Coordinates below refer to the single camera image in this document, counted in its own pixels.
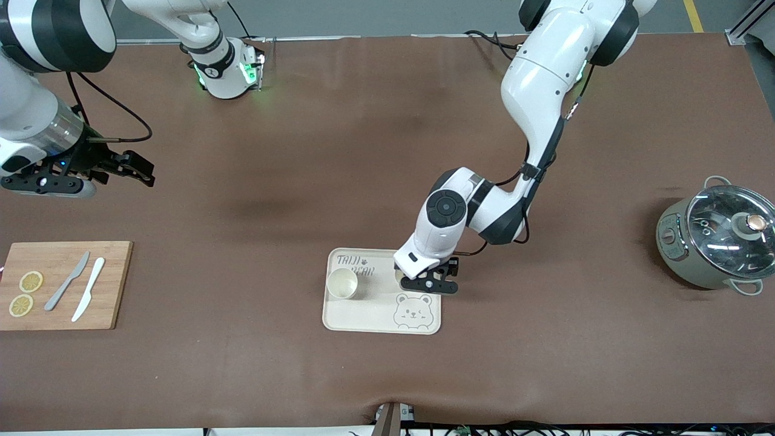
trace wooden cutting board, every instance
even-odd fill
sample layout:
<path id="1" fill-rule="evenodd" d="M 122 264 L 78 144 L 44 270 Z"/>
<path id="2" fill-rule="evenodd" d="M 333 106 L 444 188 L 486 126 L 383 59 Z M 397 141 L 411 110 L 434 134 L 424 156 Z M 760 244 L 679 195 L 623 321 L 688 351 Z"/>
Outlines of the wooden cutting board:
<path id="1" fill-rule="evenodd" d="M 81 275 L 73 280 L 54 310 L 43 306 L 64 283 L 86 251 L 89 261 Z M 0 330 L 97 330 L 112 329 L 119 312 L 132 243 L 128 241 L 22 242 L 11 245 L 0 281 Z M 91 303 L 81 318 L 72 322 L 97 258 L 105 266 L 91 290 Z M 15 318 L 9 312 L 11 300 L 23 292 L 19 280 L 30 271 L 43 274 L 43 285 L 30 293 L 33 309 Z"/>

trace glass lid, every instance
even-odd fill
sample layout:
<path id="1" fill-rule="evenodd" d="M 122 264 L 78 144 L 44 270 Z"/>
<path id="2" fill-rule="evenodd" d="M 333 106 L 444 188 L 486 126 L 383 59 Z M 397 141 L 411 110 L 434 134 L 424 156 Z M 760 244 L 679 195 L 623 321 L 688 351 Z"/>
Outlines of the glass lid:
<path id="1" fill-rule="evenodd" d="M 775 272 L 775 207 L 764 197 L 712 186 L 689 202 L 686 216 L 692 244 L 716 268 L 741 279 Z"/>

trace cable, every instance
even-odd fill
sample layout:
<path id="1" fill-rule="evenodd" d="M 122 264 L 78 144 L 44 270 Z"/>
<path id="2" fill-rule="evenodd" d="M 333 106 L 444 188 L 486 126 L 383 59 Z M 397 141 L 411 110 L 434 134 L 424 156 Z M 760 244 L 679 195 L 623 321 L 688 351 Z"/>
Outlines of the cable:
<path id="1" fill-rule="evenodd" d="M 498 32 L 493 33 L 492 36 L 495 38 L 495 42 L 498 43 L 498 47 L 501 49 L 501 53 L 503 53 L 503 55 L 506 56 L 510 61 L 513 61 L 514 57 L 506 53 L 506 50 L 503 48 L 503 44 L 501 43 L 501 40 L 498 38 Z"/>
<path id="2" fill-rule="evenodd" d="M 476 256 L 477 254 L 479 254 L 482 251 L 484 251 L 486 246 L 487 246 L 487 241 L 485 241 L 484 244 L 482 244 L 482 246 L 479 247 L 479 249 L 476 250 L 476 251 L 471 251 L 470 253 L 468 253 L 466 251 L 454 251 L 452 254 L 454 254 L 456 256 Z"/>
<path id="3" fill-rule="evenodd" d="M 754 434 L 756 434 L 756 433 L 759 433 L 760 431 L 762 431 L 762 430 L 764 430 L 764 429 L 766 429 L 766 428 L 768 428 L 768 427 L 775 428 L 775 424 L 764 424 L 763 426 L 761 426 L 761 427 L 759 427 L 759 428 L 756 428 L 756 429 L 752 430 L 752 431 L 750 432 L 750 434 L 753 436 Z"/>
<path id="4" fill-rule="evenodd" d="M 527 143 L 525 143 L 525 158 L 524 158 L 524 159 L 522 159 L 522 161 L 523 161 L 523 162 L 527 161 L 527 160 L 528 160 L 528 156 L 529 156 L 529 155 L 530 155 L 530 143 L 529 143 L 529 142 L 527 142 Z M 518 169 L 518 170 L 517 170 L 517 172 L 516 172 L 516 173 L 514 173 L 514 175 L 513 175 L 513 176 L 511 176 L 511 177 L 507 178 L 507 179 L 506 179 L 506 180 L 504 180 L 503 182 L 498 182 L 498 183 L 496 183 L 496 184 L 495 184 L 495 186 L 503 186 L 503 185 L 508 185 L 509 183 L 511 183 L 511 182 L 513 182 L 514 180 L 516 180 L 516 178 L 517 178 L 517 177 L 519 177 L 519 175 L 520 175 L 521 173 L 522 173 L 522 169 L 520 168 L 520 169 Z"/>
<path id="5" fill-rule="evenodd" d="M 698 424 L 692 424 L 678 431 L 672 431 L 661 427 L 656 427 L 654 429 L 644 430 L 644 431 L 631 430 L 631 431 L 624 431 L 620 433 L 618 436 L 679 436 L 697 426 Z"/>
<path id="6" fill-rule="evenodd" d="M 81 97 L 78 95 L 78 90 L 75 88 L 75 83 L 73 82 L 73 74 L 70 73 L 69 71 L 66 71 L 65 75 L 67 76 L 67 83 L 70 85 L 70 90 L 73 92 L 73 96 L 75 97 L 75 104 L 78 105 L 78 111 L 81 113 L 81 116 L 84 117 L 84 123 L 88 125 L 89 117 L 86 116 L 86 110 L 84 109 L 84 104 L 81 103 Z"/>
<path id="7" fill-rule="evenodd" d="M 557 427 L 556 425 L 552 425 L 552 424 L 544 424 L 544 425 L 546 425 L 546 426 L 549 428 L 549 432 L 550 432 L 551 434 L 554 434 L 554 431 L 555 431 L 555 430 L 557 430 L 557 431 L 559 431 L 560 433 L 562 433 L 562 435 L 563 435 L 563 436 L 570 436 L 570 433 L 568 433 L 567 431 L 563 430 L 563 429 L 562 429 L 562 428 L 560 428 L 560 427 Z"/>
<path id="8" fill-rule="evenodd" d="M 528 221 L 528 211 L 525 208 L 525 204 L 522 204 L 522 219 L 525 220 L 525 239 L 523 240 L 516 240 L 514 239 L 515 244 L 527 244 L 530 240 L 530 222 Z"/>
<path id="9" fill-rule="evenodd" d="M 464 32 L 464 33 L 463 33 L 463 35 L 468 35 L 468 36 L 471 36 L 471 35 L 481 36 L 481 37 L 482 37 L 482 38 L 483 38 L 485 41 L 487 41 L 488 43 L 490 43 L 490 44 L 494 44 L 494 45 L 496 45 L 496 46 L 498 45 L 498 42 L 497 42 L 497 40 L 493 40 L 492 38 L 490 38 L 489 36 L 485 35 L 484 33 L 480 32 L 480 31 L 478 31 L 478 30 L 469 30 L 468 32 Z M 503 48 L 508 48 L 508 49 L 511 49 L 511 50 L 519 50 L 519 47 L 522 47 L 522 44 L 511 45 L 511 44 L 503 44 L 503 43 L 502 43 L 502 44 L 500 44 L 500 45 L 502 45 L 502 46 L 503 46 Z"/>
<path id="10" fill-rule="evenodd" d="M 579 107 L 581 104 L 581 99 L 584 97 L 584 93 L 587 91 L 587 86 L 589 85 L 590 79 L 592 79 L 592 71 L 594 71 L 594 65 L 592 65 L 589 68 L 589 72 L 587 73 L 587 80 L 584 82 L 584 85 L 581 87 L 581 92 L 579 92 L 579 96 L 576 97 L 576 101 L 573 102 L 573 105 L 571 105 L 570 109 L 568 109 L 568 113 L 565 115 L 565 120 L 569 120 L 574 116 L 574 113 L 576 112 L 576 108 Z"/>
<path id="11" fill-rule="evenodd" d="M 582 87 L 581 92 L 579 92 L 579 99 L 581 97 L 584 97 L 584 93 L 587 91 L 587 85 L 589 85 L 589 81 L 592 79 L 592 71 L 594 71 L 594 64 L 592 64 L 592 66 L 589 67 L 589 72 L 587 73 L 587 81 L 584 82 L 584 87 Z"/>
<path id="12" fill-rule="evenodd" d="M 138 137 L 138 138 L 89 138 L 89 141 L 91 141 L 91 142 L 110 142 L 110 143 L 117 143 L 117 142 L 143 142 L 145 140 L 149 140 L 153 136 L 153 130 L 151 130 L 150 126 L 148 125 L 148 123 L 145 122 L 144 119 L 140 118 L 140 116 L 137 115 L 136 113 L 134 113 L 134 111 L 132 111 L 130 108 L 124 106 L 123 103 L 121 103 L 120 101 L 114 99 L 112 95 L 110 95 L 107 92 L 103 91 L 102 88 L 97 86 L 93 81 L 89 80 L 89 78 L 84 76 L 83 73 L 77 73 L 77 74 L 78 74 L 78 77 L 83 79 L 83 81 L 85 81 L 87 84 L 89 84 L 89 86 L 94 88 L 95 91 L 97 91 L 100 94 L 102 94 L 103 97 L 105 97 L 106 99 L 108 99 L 111 102 L 115 103 L 119 108 L 124 109 L 128 114 L 133 116 L 147 130 L 147 133 L 146 133 L 145 136 Z"/>
<path id="13" fill-rule="evenodd" d="M 242 21 L 242 18 L 239 17 L 239 14 L 237 13 L 236 9 L 234 9 L 234 6 L 232 6 L 231 2 L 226 2 L 227 5 L 229 5 L 229 9 L 234 12 L 234 16 L 237 17 L 237 21 L 239 21 L 239 25 L 243 27 L 243 30 L 245 31 L 245 37 L 246 38 L 252 38 L 250 35 L 250 32 L 247 31 L 247 27 L 245 27 L 245 23 Z"/>

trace knife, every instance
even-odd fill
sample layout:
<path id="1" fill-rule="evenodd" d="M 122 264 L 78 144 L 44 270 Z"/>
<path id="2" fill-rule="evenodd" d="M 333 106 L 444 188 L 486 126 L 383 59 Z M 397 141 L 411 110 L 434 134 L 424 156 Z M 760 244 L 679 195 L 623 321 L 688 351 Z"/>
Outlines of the knife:
<path id="1" fill-rule="evenodd" d="M 84 291 L 84 296 L 81 297 L 81 302 L 78 304 L 78 308 L 75 310 L 75 313 L 73 314 L 72 322 L 78 321 L 78 318 L 81 317 L 81 315 L 84 314 L 84 311 L 86 311 L 86 308 L 89 306 L 89 303 L 91 302 L 91 288 L 95 287 L 95 282 L 97 282 L 97 277 L 99 277 L 99 273 L 102 271 L 102 266 L 105 264 L 105 258 L 97 258 L 95 261 L 94 268 L 91 269 L 91 277 L 89 277 L 89 283 L 86 285 L 86 290 Z"/>
<path id="2" fill-rule="evenodd" d="M 77 279 L 78 276 L 81 275 L 81 273 L 84 271 L 84 268 L 86 268 L 86 262 L 88 261 L 89 252 L 87 251 L 84 253 L 84 257 L 81 258 L 81 261 L 78 262 L 78 265 L 75 265 L 75 269 L 70 273 L 70 276 L 65 279 L 64 283 L 62 283 L 62 286 L 60 286 L 56 293 L 54 293 L 51 298 L 49 298 L 48 302 L 46 302 L 46 305 L 43 307 L 44 310 L 51 311 L 54 307 L 57 307 L 57 303 L 59 303 L 59 300 L 62 298 L 64 291 L 73 280 Z"/>

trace pot handle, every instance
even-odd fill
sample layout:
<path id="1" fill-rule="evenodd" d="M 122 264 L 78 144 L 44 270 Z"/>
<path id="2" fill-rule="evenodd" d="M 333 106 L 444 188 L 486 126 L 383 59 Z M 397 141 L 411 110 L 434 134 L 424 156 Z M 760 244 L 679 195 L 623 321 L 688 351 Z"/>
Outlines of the pot handle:
<path id="1" fill-rule="evenodd" d="M 744 295 L 744 296 L 757 296 L 760 293 L 762 293 L 762 289 L 764 289 L 764 284 L 761 280 L 735 280 L 735 279 L 726 279 L 724 283 L 729 286 L 730 289 L 735 290 L 738 294 Z M 742 284 L 753 284 L 756 285 L 756 291 L 754 292 L 746 292 L 738 285 Z"/>
<path id="2" fill-rule="evenodd" d="M 712 175 L 711 177 L 708 177 L 705 179 L 705 183 L 702 184 L 703 189 L 708 188 L 708 182 L 711 180 L 718 180 L 719 182 L 723 183 L 724 185 L 731 185 L 732 182 L 729 181 L 728 178 L 723 177 L 721 175 Z"/>

